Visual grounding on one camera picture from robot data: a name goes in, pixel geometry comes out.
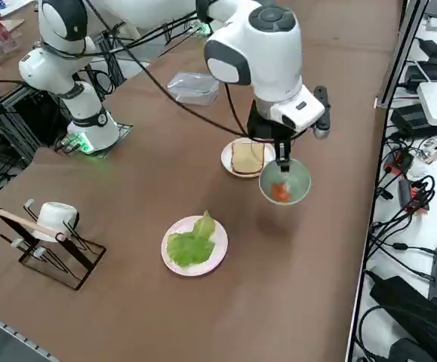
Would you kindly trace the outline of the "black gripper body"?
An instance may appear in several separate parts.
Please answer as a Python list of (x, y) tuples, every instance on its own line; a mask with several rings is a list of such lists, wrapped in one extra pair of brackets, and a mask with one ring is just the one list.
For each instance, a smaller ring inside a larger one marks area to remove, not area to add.
[(275, 141), (294, 140), (297, 132), (283, 124), (264, 118), (257, 107), (256, 100), (252, 101), (248, 116), (247, 132), (252, 139)]

